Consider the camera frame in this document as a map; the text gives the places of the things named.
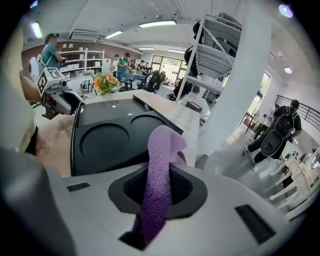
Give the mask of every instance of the white chair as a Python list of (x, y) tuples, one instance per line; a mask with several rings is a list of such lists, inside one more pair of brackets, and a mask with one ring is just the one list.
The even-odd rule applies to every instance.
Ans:
[(279, 185), (290, 175), (293, 182), (279, 193), (271, 196), (269, 199), (272, 201), (296, 187), (296, 192), (287, 197), (285, 202), (278, 206), (279, 210), (285, 206), (289, 207), (290, 211), (285, 216), (288, 220), (291, 220), (311, 206), (319, 194), (320, 147), (306, 164), (299, 165), (291, 156), (287, 162), (281, 165), (279, 169), (271, 175), (273, 176), (278, 173), (284, 166), (289, 168), (290, 173), (280, 179), (275, 185)]

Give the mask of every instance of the shelving unit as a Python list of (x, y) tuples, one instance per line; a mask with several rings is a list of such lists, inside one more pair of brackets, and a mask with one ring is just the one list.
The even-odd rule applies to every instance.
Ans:
[[(213, 80), (229, 74), (235, 58), (229, 55), (226, 50), (228, 51), (228, 47), (231, 49), (238, 48), (241, 30), (242, 26), (240, 24), (228, 19), (209, 14), (204, 16), (204, 19), (200, 22), (195, 39), (196, 44), (193, 46), (176, 102), (179, 101), (187, 80), (215, 94), (222, 93), (220, 88), (212, 85), (213, 83), (207, 84), (199, 78), (189, 76), (191, 65), (194, 58), (196, 58), (198, 72), (213, 78)], [(199, 41), (202, 31), (203, 38), (201, 44)]]
[[(84, 71), (91, 69), (102, 69), (102, 61), (105, 56), (105, 50), (98, 51), (98, 50), (72, 50), (72, 51), (62, 51), (59, 53), (62, 57), (68, 56), (68, 55), (80, 55), (84, 54), (83, 59), (68, 59), (65, 61), (65, 65), (67, 66), (70, 63), (80, 63), (81, 67), (74, 68), (70, 70), (64, 70), (61, 71), (63, 74), (75, 72), (75, 71)], [(88, 58), (88, 55), (98, 55), (98, 58)], [(88, 62), (101, 62), (101, 66), (88, 66)]]

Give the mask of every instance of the black rectangular slot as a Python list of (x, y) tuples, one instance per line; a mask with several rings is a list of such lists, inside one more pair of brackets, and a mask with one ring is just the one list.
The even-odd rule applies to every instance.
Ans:
[(248, 204), (234, 208), (259, 245), (272, 238), (276, 232)]
[(67, 189), (69, 190), (69, 192), (74, 192), (77, 190), (85, 189), (87, 187), (90, 187), (90, 185), (86, 182), (83, 182), (83, 183), (67, 186)]

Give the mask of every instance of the brick wall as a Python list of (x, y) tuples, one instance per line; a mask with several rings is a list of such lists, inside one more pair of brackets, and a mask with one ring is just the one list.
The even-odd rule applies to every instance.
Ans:
[[(73, 51), (77, 51), (79, 50), (79, 47), (83, 47), (83, 49), (88, 48), (88, 50), (90, 51), (103, 51), (104, 50), (104, 57), (105, 58), (110, 58), (111, 59), (111, 63), (114, 61), (115, 59), (115, 54), (119, 54), (120, 57), (123, 57), (125, 55), (126, 52), (129, 52), (131, 57), (129, 58), (130, 60), (136, 60), (136, 59), (141, 59), (141, 55), (135, 52), (132, 52), (130, 50), (126, 50), (126, 49), (122, 49), (122, 48), (118, 48), (118, 47), (114, 47), (114, 46), (110, 46), (110, 45), (106, 45), (106, 44), (102, 44), (102, 43), (95, 43), (94, 45), (92, 45), (92, 43), (89, 42), (73, 42), (73, 41), (68, 41), (68, 42), (58, 42), (56, 48), (59, 51), (60, 47), (62, 49), (63, 44), (66, 44), (67, 47), (69, 46), (69, 44), (73, 44)], [(38, 54), (41, 54), (42, 50), (44, 48), (44, 45), (38, 46), (38, 47), (34, 47), (28, 50), (24, 50), (21, 54), (21, 58), (22, 58), (22, 66), (23, 66), (23, 73), (27, 76), (29, 74), (29, 60), (32, 57), (37, 57)], [(72, 60), (73, 56), (72, 55), (68, 55), (68, 59)]]

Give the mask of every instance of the potted plant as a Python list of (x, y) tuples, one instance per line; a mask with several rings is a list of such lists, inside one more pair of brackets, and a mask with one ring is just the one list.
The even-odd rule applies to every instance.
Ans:
[(112, 89), (118, 84), (118, 79), (113, 76), (111, 72), (107, 72), (106, 75), (98, 76), (93, 81), (93, 88), (96, 91), (101, 92), (101, 96), (105, 94), (111, 94)]

